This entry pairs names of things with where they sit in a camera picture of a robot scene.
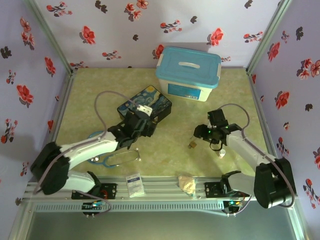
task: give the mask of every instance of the crumpled paper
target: crumpled paper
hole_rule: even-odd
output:
[[[192,176],[179,176],[179,187],[190,196],[196,194],[196,181]]]

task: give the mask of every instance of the white plastic container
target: white plastic container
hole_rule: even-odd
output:
[[[220,56],[169,46],[159,58],[155,75],[163,94],[205,102],[218,86],[220,72]]]

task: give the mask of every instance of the floral wallpaper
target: floral wallpaper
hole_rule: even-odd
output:
[[[319,8],[292,1],[251,76],[278,156],[291,163],[310,239],[320,236]]]
[[[63,14],[63,6],[55,9]],[[67,72],[23,1],[3,5],[0,22],[0,212],[5,216],[0,239],[5,240],[31,178],[29,167],[55,126]]]
[[[162,48],[190,48],[246,67],[279,0],[33,0],[70,67],[155,68]],[[271,55],[276,55],[277,46]]]

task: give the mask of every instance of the small bottle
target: small bottle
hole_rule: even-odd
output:
[[[226,155],[226,150],[221,149],[221,150],[219,151],[219,158],[222,159],[225,155]]]

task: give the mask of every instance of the stethoscope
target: stethoscope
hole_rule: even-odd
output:
[[[94,136],[97,135],[97,134],[101,134],[102,132],[103,132],[103,131],[95,131],[94,133],[92,133],[92,134],[89,135],[88,139],[94,137]],[[131,153],[131,152],[136,152],[136,153],[137,153],[137,157],[136,157],[135,159],[129,160],[129,161],[125,161],[125,162],[122,162],[122,163],[120,163],[120,164],[108,165],[108,160],[109,160],[109,158],[114,157],[114,156],[117,156],[117,155],[121,155],[121,154]],[[130,151],[124,151],[124,152],[119,152],[119,153],[115,153],[115,154],[108,155],[108,156],[106,156],[106,157],[103,159],[102,162],[98,162],[99,159],[100,159],[100,156],[102,156],[102,155],[104,155],[104,153],[103,153],[103,154],[100,154],[100,155],[98,155],[98,156],[92,157],[92,158],[88,159],[87,161],[88,161],[89,163],[91,163],[91,164],[103,165],[104,167],[109,168],[109,169],[118,167],[118,166],[120,166],[120,165],[122,165],[122,164],[130,163],[130,162],[133,162],[133,161],[136,161],[136,160],[141,161],[141,157],[140,157],[140,153],[139,153],[139,149],[138,149],[138,148],[136,148],[136,149],[134,149],[134,150],[130,150]]]

